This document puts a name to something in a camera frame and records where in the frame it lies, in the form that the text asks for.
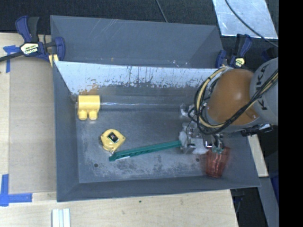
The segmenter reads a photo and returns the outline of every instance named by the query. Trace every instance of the red cup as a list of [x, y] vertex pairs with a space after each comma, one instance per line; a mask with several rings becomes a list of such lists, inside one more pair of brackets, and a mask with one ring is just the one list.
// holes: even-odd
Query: red cup
[[229, 153], [229, 147], [224, 147], [221, 154], [212, 152], [212, 150], [209, 149], [209, 151], [206, 153], [206, 175], [216, 178], [221, 177], [229, 159]]

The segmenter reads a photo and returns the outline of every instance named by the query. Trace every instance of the green ruler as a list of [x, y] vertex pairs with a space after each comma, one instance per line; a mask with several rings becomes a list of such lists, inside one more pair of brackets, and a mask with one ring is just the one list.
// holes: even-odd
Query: green ruler
[[181, 147], [182, 144], [179, 140], [177, 141], [171, 141], [166, 143], [161, 143], [157, 145], [150, 145], [150, 146], [144, 146], [134, 149], [128, 149], [128, 150], [122, 150], [115, 152], [112, 156], [109, 157], [109, 161], [115, 161], [118, 159], [126, 158], [126, 157], [135, 157], [142, 154], [147, 154], [159, 150], [174, 148], [174, 147]]

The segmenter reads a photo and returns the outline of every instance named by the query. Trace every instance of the black cable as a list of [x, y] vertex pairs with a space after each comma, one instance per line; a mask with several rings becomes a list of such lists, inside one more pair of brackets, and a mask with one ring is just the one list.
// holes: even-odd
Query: black cable
[[157, 4], [158, 4], [158, 7], [159, 7], [159, 9], [160, 9], [160, 11], [161, 11], [161, 14], [162, 14], [162, 16], [163, 16], [165, 22], [168, 23], [168, 20], [166, 19], [165, 15], [164, 15], [164, 12], [163, 12], [163, 10], [162, 10], [162, 8], [161, 8], [161, 5], [160, 5], [159, 1], [156, 0], [156, 2], [157, 2]]
[[263, 40], [265, 40], [266, 42], [270, 43], [272, 46], [279, 48], [279, 46], [275, 43], [270, 42], [268, 39], [266, 39], [264, 36], [262, 36], [261, 34], [259, 34], [257, 31], [255, 31], [253, 28], [251, 28], [247, 23], [245, 23], [245, 21], [232, 9], [232, 7], [230, 6], [229, 2], [227, 0], [225, 0], [227, 6], [229, 7], [229, 9], [232, 11], [232, 13], [238, 18], [238, 20], [240, 20], [242, 22], [242, 24], [244, 24], [248, 29], [250, 29], [252, 32], [254, 32], [256, 35], [258, 35], [259, 37], [261, 37]]

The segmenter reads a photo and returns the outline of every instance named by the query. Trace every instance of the yellow plastic object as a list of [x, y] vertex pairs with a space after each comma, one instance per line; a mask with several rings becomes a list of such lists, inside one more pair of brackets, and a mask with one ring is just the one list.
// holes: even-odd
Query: yellow plastic object
[[114, 153], [125, 141], [125, 136], [113, 129], [105, 131], [100, 138], [103, 148], [111, 153]]
[[48, 58], [49, 58], [49, 62], [51, 63], [51, 67], [53, 67], [53, 61], [58, 61], [59, 60], [57, 54], [50, 54], [48, 56]]
[[100, 109], [99, 95], [79, 95], [78, 96], [78, 117], [80, 120], [86, 120], [89, 116], [90, 120], [98, 118]]

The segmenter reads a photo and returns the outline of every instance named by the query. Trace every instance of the blue tape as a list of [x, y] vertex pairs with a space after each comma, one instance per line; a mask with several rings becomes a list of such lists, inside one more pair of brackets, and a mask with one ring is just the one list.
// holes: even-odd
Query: blue tape
[[10, 203], [32, 202], [32, 193], [9, 194], [9, 175], [2, 175], [0, 206], [7, 207]]
[[[19, 47], [15, 46], [15, 45], [10, 45], [10, 46], [4, 46], [3, 47], [4, 51], [10, 55], [11, 53], [16, 53], [21, 51]], [[10, 60], [6, 61], [6, 73], [10, 72]]]

